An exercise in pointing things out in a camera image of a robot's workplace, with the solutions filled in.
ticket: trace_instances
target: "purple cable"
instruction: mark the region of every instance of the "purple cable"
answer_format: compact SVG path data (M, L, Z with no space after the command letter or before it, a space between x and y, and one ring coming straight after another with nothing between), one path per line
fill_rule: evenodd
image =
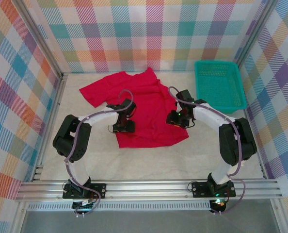
M238 167L237 167L236 171L235 171L234 173L230 174L230 175L227 175L227 176L231 179L232 176L237 175L237 173L239 172L239 170L240 170L240 168L241 168L241 163L242 163L242 146L241 146L240 134L239 134L238 129L237 129L237 127L235 126L235 124L234 124L227 116L225 116L224 114L218 112L217 110L215 110L215 109L213 109L213 108L209 108L209 107L203 106L203 105L201 105L201 104L197 104L197 103L191 103L191 102L187 102L187 101L180 100L179 98L177 98L176 96L174 96L174 95L171 93L171 89L174 89L174 90L177 91L177 92L179 92L179 90L178 90L177 88L175 88L174 86L170 86L169 89L168 89L170 95L171 95L174 99L176 99L177 101L179 101L179 102L181 102L181 103L190 104L190 105L194 105L194 106L197 106L197 107L201 107L201 108L207 109L207 110L215 113L216 115L224 118L226 121L228 121L228 122L231 124L232 128L234 129L234 131L235 131L235 133L236 133L237 140L238 140L239 161L238 161ZM233 205L230 209L224 211L224 212L223 212L224 214L225 214L225 213L228 213L228 212L229 212L230 210L232 210L235 206L237 206L237 205L241 202L241 200L243 199L243 196L244 196L244 194L245 194L245 189L246 189L245 182L244 182L243 180L241 180L241 179L236 179L236 180L237 180L237 181L241 181L241 182L243 183L243 193L242 193L240 199L237 201L237 203L236 203L235 205Z
M81 187L81 188L83 188L83 189L86 189L86 190L88 190L88 191L91 191L91 192L96 193L97 196L98 196L96 205L94 205L93 208L92 208L90 211L88 211L87 213L81 214L83 217L85 217L86 215L90 214L95 208L97 208L97 206L99 205L99 203L100 203L100 201L101 201L101 195L100 195L100 193L99 193L98 191L96 191L96 190L94 190L94 189L87 188L87 187L81 185L77 180L75 180L75 178L73 177L72 172L71 172L71 170L70 170L70 167L69 167L69 165L68 165L68 162L69 162L69 159L72 157L72 155L73 155L73 153L74 153L74 151L75 151L75 147L76 147L76 144L77 144L77 139L78 139L78 133L79 133L79 130L80 130L80 126L81 126L81 124L82 124L84 121L90 119L91 117L94 117L94 116L96 116L96 115L99 115L99 114L121 112L121 111L124 111L124 110L128 109L128 108L132 105L132 103L133 103L133 94L132 94L131 91L129 91L129 90L126 90L126 89L122 90L122 91L119 93L118 99L120 99L120 96L121 96L121 94L122 94L123 92L128 92L128 93L131 95L131 102L128 104L127 107L122 108L122 109L118 109L118 110L109 110L109 111L102 111L102 112L92 113L92 114L90 114L89 116L85 117L83 120L81 120L81 121L79 122L79 124L78 124L78 126L77 126L77 128L76 128L76 131L75 131L75 137L74 137L74 143L73 143L73 146L72 146L72 150L71 150L70 154L66 157L66 159L64 159L65 166L66 166L66 171L67 171L68 175L71 177L73 183L75 183L77 186L79 186L79 187ZM77 212L77 210L78 210L78 208L75 209L75 214L78 216L79 213Z

